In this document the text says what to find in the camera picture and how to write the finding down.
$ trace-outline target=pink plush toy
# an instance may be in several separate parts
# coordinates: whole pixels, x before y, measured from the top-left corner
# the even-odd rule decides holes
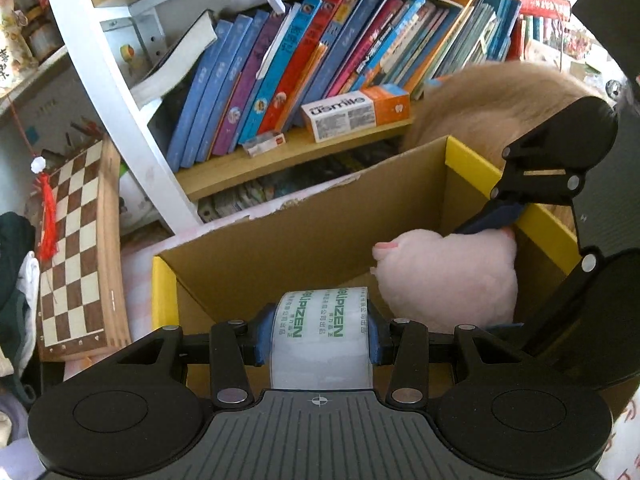
[[[518,295],[510,228],[442,237],[416,229],[373,247],[371,272],[397,317],[452,333],[456,325],[510,323]]]

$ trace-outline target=purple book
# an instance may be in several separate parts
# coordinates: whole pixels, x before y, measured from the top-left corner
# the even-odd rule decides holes
[[[260,70],[262,58],[276,37],[285,16],[286,13],[277,15],[275,12],[272,12],[260,31],[260,36],[258,36],[258,39],[255,41],[254,49],[247,59],[244,69],[242,70],[242,75],[238,80],[236,89],[226,108],[226,114],[218,132],[218,140],[216,141],[216,149],[214,150],[215,155],[223,155],[228,152],[236,130],[238,129],[242,111],[254,87],[255,75],[258,70]]]

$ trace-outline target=stuffed animal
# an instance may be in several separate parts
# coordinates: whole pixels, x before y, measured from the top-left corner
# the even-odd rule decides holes
[[[546,66],[519,61],[469,66],[412,105],[415,119],[402,148],[452,135],[503,170],[507,144],[587,95],[596,91]],[[574,229],[571,208],[548,208]]]
[[[481,328],[510,323],[518,295],[510,228],[442,237],[416,229],[377,243],[371,273],[396,317],[452,333],[456,325]]]

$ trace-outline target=dark green cloth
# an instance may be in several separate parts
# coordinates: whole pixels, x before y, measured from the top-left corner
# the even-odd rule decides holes
[[[0,306],[0,348],[14,366],[14,373],[0,377],[0,384],[25,406],[29,406],[35,400],[33,389],[30,386],[24,386],[18,376],[18,362],[26,339],[24,317],[28,310],[27,299],[14,285],[14,291],[9,300]]]
[[[25,217],[11,211],[0,215],[0,308],[14,293],[20,266],[35,242],[36,229]]]

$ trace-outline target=red tassel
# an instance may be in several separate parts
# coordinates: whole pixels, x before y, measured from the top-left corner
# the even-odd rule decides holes
[[[38,174],[38,181],[42,187],[42,202],[44,204],[44,214],[42,215],[42,241],[38,250],[39,261],[46,262],[58,252],[58,241],[56,240],[56,200],[53,198],[53,191],[49,184],[49,175]]]

